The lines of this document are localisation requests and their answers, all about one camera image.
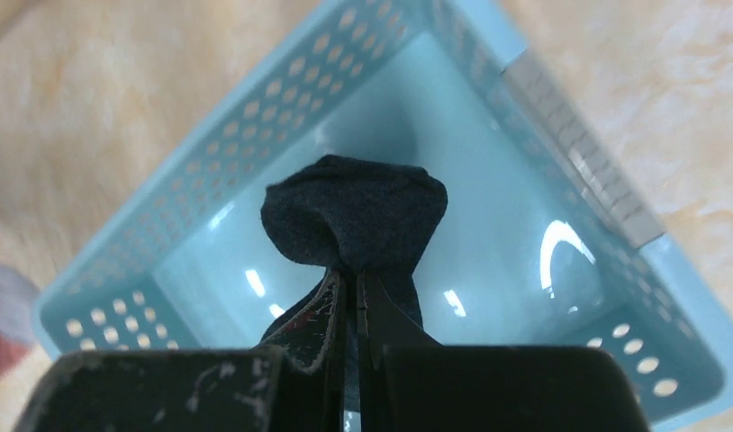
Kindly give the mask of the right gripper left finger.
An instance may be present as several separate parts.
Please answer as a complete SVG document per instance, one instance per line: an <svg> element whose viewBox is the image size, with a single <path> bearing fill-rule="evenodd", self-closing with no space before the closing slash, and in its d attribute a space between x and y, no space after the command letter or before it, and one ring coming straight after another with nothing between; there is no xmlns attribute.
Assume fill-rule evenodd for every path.
<svg viewBox="0 0 733 432"><path fill-rule="evenodd" d="M346 282L328 271L250 349L80 351L43 376L19 431L340 431Z"/></svg>

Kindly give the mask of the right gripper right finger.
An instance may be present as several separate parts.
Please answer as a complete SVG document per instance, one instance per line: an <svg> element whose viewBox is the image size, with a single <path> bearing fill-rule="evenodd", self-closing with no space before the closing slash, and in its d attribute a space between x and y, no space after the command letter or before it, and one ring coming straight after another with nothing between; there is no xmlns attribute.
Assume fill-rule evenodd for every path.
<svg viewBox="0 0 733 432"><path fill-rule="evenodd" d="M365 431L646 431L629 380L581 346L443 346L357 279Z"/></svg>

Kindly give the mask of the dark navy sock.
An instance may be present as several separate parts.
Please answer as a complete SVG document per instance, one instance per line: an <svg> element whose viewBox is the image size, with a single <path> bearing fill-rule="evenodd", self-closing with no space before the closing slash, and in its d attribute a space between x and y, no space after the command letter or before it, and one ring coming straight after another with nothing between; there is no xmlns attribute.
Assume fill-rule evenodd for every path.
<svg viewBox="0 0 733 432"><path fill-rule="evenodd" d="M260 209L267 236L285 258L325 275L272 322L261 344L286 347L301 361L316 357L330 325L318 300L334 288L350 291L363 273L375 275L421 329L412 275L447 205L446 187L425 169L351 157L322 157L268 186Z"/></svg>

